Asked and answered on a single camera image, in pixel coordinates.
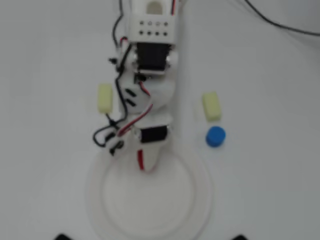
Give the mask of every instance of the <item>white circular base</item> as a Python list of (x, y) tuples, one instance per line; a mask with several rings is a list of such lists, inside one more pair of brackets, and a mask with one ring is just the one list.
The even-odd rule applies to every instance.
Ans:
[(192, 240), (210, 215), (212, 184), (202, 161), (173, 140), (156, 168), (129, 155), (98, 155), (86, 188), (92, 226), (103, 240)]

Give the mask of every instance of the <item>robotic arm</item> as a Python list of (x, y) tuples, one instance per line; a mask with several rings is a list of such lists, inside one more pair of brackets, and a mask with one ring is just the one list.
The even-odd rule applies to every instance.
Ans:
[(108, 116), (110, 126), (105, 129), (114, 130), (103, 147), (113, 156), (128, 150), (146, 172), (155, 167), (171, 137), (168, 105), (178, 70), (178, 11), (179, 0), (132, 0), (127, 37), (120, 39), (114, 61), (122, 117), (114, 121)]

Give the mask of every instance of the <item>blue bottle cap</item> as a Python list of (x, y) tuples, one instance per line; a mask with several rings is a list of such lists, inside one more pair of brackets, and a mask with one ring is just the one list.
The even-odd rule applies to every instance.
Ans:
[(222, 127), (213, 126), (208, 131), (205, 140), (209, 146), (216, 148), (224, 143), (225, 138), (226, 138), (225, 130)]

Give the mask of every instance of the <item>foam block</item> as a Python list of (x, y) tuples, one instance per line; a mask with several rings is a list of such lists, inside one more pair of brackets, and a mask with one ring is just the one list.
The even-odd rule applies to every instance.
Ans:
[(209, 92), (202, 95), (202, 104), (206, 120), (213, 122), (221, 119), (221, 107), (217, 93)]
[(113, 109), (113, 91), (109, 83), (99, 84), (98, 87), (98, 111), (101, 114), (110, 114)]

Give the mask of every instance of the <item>black cable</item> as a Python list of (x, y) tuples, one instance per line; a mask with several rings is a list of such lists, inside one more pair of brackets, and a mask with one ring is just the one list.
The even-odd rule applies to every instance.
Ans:
[(122, 0), (119, 0), (119, 11), (120, 11), (120, 15), (117, 18), (117, 20), (115, 21), (113, 28), (112, 28), (112, 39), (113, 39), (113, 42), (114, 42), (114, 45), (116, 48), (119, 47), (117, 37), (116, 37), (116, 30), (117, 30), (118, 24), (120, 23), (121, 19), (124, 17), (124, 6), (122, 3)]
[(97, 135), (98, 135), (99, 133), (101, 133), (101, 132), (109, 129), (109, 128), (112, 128), (112, 125), (105, 126), (105, 127), (102, 127), (102, 128), (100, 128), (100, 129), (98, 129), (97, 131), (94, 132), (94, 134), (93, 134), (93, 136), (92, 136), (93, 142), (94, 142), (97, 146), (99, 146), (100, 148), (105, 148), (107, 142), (106, 142), (106, 141), (104, 141), (104, 143), (98, 142), (98, 140), (97, 140)]
[(288, 30), (291, 32), (295, 32), (295, 33), (299, 33), (299, 34), (304, 34), (304, 35), (310, 35), (310, 36), (315, 36), (315, 37), (320, 37), (320, 32), (313, 32), (313, 31), (306, 31), (306, 30), (302, 30), (299, 28), (295, 28), (295, 27), (291, 27), (291, 26), (286, 26), (280, 23), (277, 23), (275, 21), (272, 21), (271, 19), (269, 19), (268, 17), (266, 17), (265, 15), (263, 15), (249, 0), (244, 0), (246, 2), (246, 4), (249, 5), (249, 7), (256, 13), (259, 15), (260, 18), (262, 18), (263, 20), (265, 20), (267, 23), (280, 28), (280, 29), (284, 29), (284, 30)]
[(120, 101), (121, 101), (121, 104), (123, 106), (123, 109), (124, 109), (124, 116), (117, 120), (117, 121), (114, 121), (108, 114), (106, 114), (106, 117), (108, 118), (109, 120), (109, 125), (108, 126), (105, 126), (105, 127), (102, 127), (100, 129), (98, 129), (97, 131), (94, 132), (93, 136), (92, 136), (92, 139), (93, 139), (93, 142), (99, 146), (100, 148), (105, 148), (106, 147), (106, 144), (107, 144), (107, 141), (106, 139), (108, 139), (108, 135), (105, 137), (105, 141), (104, 143), (100, 143), (98, 142), (97, 140), (97, 135), (109, 128), (115, 128), (115, 130), (119, 130), (120, 128), (118, 127), (118, 124), (125, 121), (128, 117), (128, 107), (127, 107), (127, 104), (126, 104), (126, 101), (125, 101), (125, 98), (122, 94), (122, 91), (121, 91), (121, 87), (120, 87), (120, 83), (119, 83), (119, 80), (120, 78), (122, 77), (122, 75), (124, 74), (125, 72), (125, 63), (126, 63), (126, 60), (128, 58), (128, 55), (129, 55), (129, 52), (130, 50), (132, 49), (132, 45), (130, 44), (128, 46), (128, 48), (126, 49), (124, 55), (123, 55), (123, 58), (121, 60), (121, 63), (120, 63), (120, 66), (117, 68), (117, 71), (119, 72), (118, 76), (116, 77), (115, 79), (115, 87), (116, 87), (116, 90), (119, 94), (119, 97), (120, 97)]

